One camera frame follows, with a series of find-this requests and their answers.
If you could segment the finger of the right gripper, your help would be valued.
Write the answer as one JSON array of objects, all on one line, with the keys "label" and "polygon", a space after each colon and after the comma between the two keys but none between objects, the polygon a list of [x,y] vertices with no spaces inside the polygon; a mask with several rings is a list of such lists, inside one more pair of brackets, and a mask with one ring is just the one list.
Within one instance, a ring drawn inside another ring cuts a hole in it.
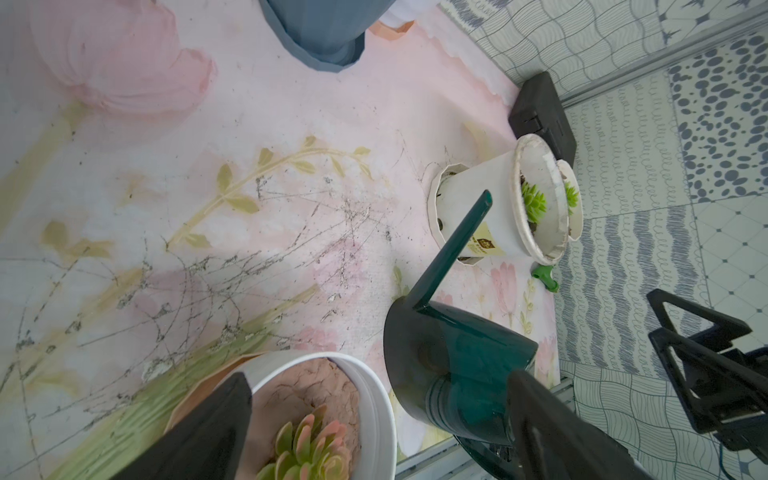
[{"label": "finger of the right gripper", "polygon": [[679,309],[709,321],[712,326],[689,337],[694,342],[732,342],[752,332],[750,326],[735,317],[703,307],[682,297],[661,289],[650,291],[646,298],[660,325],[674,333],[677,332],[665,304],[671,304]]},{"label": "finger of the right gripper", "polygon": [[715,352],[665,328],[649,340],[698,433],[767,433],[767,349]]}]

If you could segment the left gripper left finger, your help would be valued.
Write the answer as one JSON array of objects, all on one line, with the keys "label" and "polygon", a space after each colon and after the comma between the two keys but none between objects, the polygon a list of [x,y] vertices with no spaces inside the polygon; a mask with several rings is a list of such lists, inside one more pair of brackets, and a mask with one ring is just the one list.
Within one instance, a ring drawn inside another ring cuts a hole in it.
[{"label": "left gripper left finger", "polygon": [[243,373],[227,378],[116,479],[233,479],[252,413]]}]

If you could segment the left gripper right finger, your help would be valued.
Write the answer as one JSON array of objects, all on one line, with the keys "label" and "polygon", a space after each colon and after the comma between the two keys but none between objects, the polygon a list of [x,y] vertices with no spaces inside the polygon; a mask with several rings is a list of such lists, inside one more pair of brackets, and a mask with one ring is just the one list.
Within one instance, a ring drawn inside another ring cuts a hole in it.
[{"label": "left gripper right finger", "polygon": [[527,479],[648,479],[622,445],[524,371],[507,378],[507,423]]}]

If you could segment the white pot pink succulent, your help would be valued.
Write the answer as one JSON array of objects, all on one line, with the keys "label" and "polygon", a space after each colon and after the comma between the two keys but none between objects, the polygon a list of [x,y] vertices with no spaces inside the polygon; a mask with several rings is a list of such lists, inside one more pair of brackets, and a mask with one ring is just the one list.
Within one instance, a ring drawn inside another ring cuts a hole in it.
[{"label": "white pot pink succulent", "polygon": [[364,362],[338,352],[285,350],[229,360],[197,382],[167,426],[236,373],[251,391],[236,478],[265,477],[279,460],[318,467],[340,460],[344,479],[395,477],[395,420],[384,385]]}]

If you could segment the dark green watering can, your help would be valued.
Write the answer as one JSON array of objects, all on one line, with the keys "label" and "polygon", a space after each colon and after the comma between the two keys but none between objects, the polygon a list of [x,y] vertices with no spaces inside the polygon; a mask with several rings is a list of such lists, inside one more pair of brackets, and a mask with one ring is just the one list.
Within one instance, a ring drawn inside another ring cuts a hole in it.
[{"label": "dark green watering can", "polygon": [[483,191],[411,290],[393,301],[383,331],[387,375],[414,419],[453,435],[496,479],[521,479],[508,428],[507,378],[534,363],[536,342],[473,313],[439,302],[438,287],[493,204]]}]

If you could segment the white pot bright green succulent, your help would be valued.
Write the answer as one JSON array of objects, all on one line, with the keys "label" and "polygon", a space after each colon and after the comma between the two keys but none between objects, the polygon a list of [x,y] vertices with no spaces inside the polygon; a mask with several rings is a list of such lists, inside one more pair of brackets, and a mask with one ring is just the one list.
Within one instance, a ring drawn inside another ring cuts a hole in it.
[{"label": "white pot bright green succulent", "polygon": [[575,242],[582,236],[584,228],[581,192],[572,167],[565,160],[558,160],[557,165],[564,181],[568,204],[568,238],[571,242]]}]

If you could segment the blue-grey pot red succulent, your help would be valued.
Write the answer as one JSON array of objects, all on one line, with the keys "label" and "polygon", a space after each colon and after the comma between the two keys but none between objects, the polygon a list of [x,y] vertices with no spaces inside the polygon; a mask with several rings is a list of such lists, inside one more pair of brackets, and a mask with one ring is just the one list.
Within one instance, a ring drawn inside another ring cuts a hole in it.
[{"label": "blue-grey pot red succulent", "polygon": [[260,0],[283,47],[306,66],[338,73],[360,59],[365,32],[392,0]]}]

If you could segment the white pot yellow-brown succulent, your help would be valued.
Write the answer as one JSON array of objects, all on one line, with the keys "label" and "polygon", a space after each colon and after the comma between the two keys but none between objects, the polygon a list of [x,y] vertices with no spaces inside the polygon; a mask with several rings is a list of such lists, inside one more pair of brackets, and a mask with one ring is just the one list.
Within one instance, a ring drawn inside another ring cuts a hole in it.
[{"label": "white pot yellow-brown succulent", "polygon": [[415,21],[440,0],[396,0],[368,30],[380,38],[394,41],[403,37]]}]

